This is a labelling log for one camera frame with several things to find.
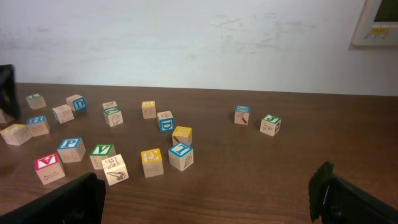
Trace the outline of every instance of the black object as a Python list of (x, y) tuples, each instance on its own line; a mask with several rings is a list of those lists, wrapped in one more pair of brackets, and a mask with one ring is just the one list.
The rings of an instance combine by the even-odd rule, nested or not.
[(15, 94), (14, 66), (0, 65), (0, 109), (15, 119), (21, 114)]
[(308, 184), (311, 221), (324, 224), (397, 224), (398, 211), (333, 173), (324, 163)]
[(105, 181), (87, 174), (0, 217), (2, 224), (100, 224)]

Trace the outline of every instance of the brown table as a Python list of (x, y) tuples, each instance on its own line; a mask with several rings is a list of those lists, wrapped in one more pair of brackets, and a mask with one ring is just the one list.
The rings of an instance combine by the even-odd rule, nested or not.
[[(308, 181), (325, 161), (335, 172), (398, 208), (398, 98), (260, 91), (118, 86), (18, 84), (22, 118), (46, 115), (51, 133), (22, 146), (0, 140), (0, 215), (57, 187), (95, 172), (89, 152), (114, 143), (130, 178), (106, 187), (103, 223), (310, 223)], [(44, 95), (31, 110), (24, 97)], [(74, 94), (88, 110), (58, 124), (51, 109)], [(116, 100), (124, 123), (110, 128), (101, 104)], [(171, 134), (143, 119), (141, 102), (170, 110), (176, 125), (193, 128), (195, 163), (180, 172), (169, 164)], [(236, 105), (251, 107), (247, 126), (234, 124)], [(261, 118), (282, 118), (274, 137), (259, 132)], [(56, 151), (62, 139), (81, 137), (81, 162), (64, 164), (66, 177), (42, 185), (34, 159)], [(164, 175), (146, 179), (140, 152), (159, 147)]]

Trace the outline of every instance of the display screen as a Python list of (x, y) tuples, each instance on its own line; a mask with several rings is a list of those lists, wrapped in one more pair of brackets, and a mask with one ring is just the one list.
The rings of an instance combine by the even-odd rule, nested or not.
[(398, 0), (382, 0), (375, 22), (398, 22)]

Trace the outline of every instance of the toy block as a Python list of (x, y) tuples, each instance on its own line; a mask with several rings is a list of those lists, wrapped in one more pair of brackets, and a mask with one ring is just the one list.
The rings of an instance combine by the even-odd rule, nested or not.
[(44, 115), (29, 119), (26, 125), (33, 137), (48, 134), (51, 130), (49, 122)]
[(68, 105), (62, 105), (56, 108), (52, 108), (52, 111), (54, 113), (55, 119), (60, 124), (75, 119), (75, 117), (73, 117), (72, 109), (70, 109)]
[(13, 121), (14, 118), (6, 114), (2, 109), (0, 109), (0, 124), (6, 124)]
[(67, 98), (67, 105), (76, 112), (87, 109), (85, 98), (77, 94)]
[(129, 174), (127, 173), (126, 165), (123, 161), (122, 155), (109, 157), (101, 161), (104, 167), (106, 180), (109, 186), (119, 183), (120, 181), (127, 180)]
[(26, 97), (30, 108), (37, 110), (46, 106), (43, 95), (36, 93)]
[(102, 104), (102, 107), (104, 108), (104, 110), (105, 110), (106, 108), (111, 108), (111, 107), (114, 107), (114, 106), (118, 106), (118, 104), (116, 103), (116, 101), (107, 102), (107, 103), (103, 103), (103, 104)]
[(193, 164), (193, 148), (180, 142), (169, 149), (170, 164), (184, 171)]
[(91, 162), (94, 169), (104, 169), (101, 161), (116, 155), (113, 144), (98, 144), (94, 147), (93, 152), (90, 154)]
[(13, 124), (0, 131), (0, 133), (6, 143), (13, 146), (20, 146), (32, 137), (27, 126), (24, 124)]
[(57, 151), (63, 163), (80, 162), (85, 155), (86, 148), (81, 138), (71, 138), (64, 139)]
[(36, 159), (35, 170), (43, 184), (51, 183), (65, 176), (57, 153)]
[(174, 130), (174, 118), (170, 111), (157, 113), (157, 122), (161, 132)]
[(248, 124), (249, 123), (250, 107), (236, 106), (235, 107), (235, 124)]
[(144, 119), (156, 118), (155, 101), (145, 101), (141, 104)]
[(280, 128), (282, 120), (273, 115), (267, 115), (261, 120), (260, 131), (264, 134), (274, 136)]
[(192, 144), (192, 128), (177, 126), (172, 135), (173, 146), (183, 142), (190, 146)]
[(105, 122), (110, 127), (123, 123), (122, 111), (118, 106), (106, 108), (104, 110), (104, 116), (105, 116)]
[(145, 178), (162, 175), (163, 161), (160, 149), (151, 149), (141, 152), (142, 167)]

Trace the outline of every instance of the wall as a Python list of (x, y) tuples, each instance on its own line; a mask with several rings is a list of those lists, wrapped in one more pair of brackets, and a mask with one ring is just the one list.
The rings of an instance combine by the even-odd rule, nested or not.
[(364, 0), (0, 0), (17, 81), (398, 95), (398, 50), (350, 50)]

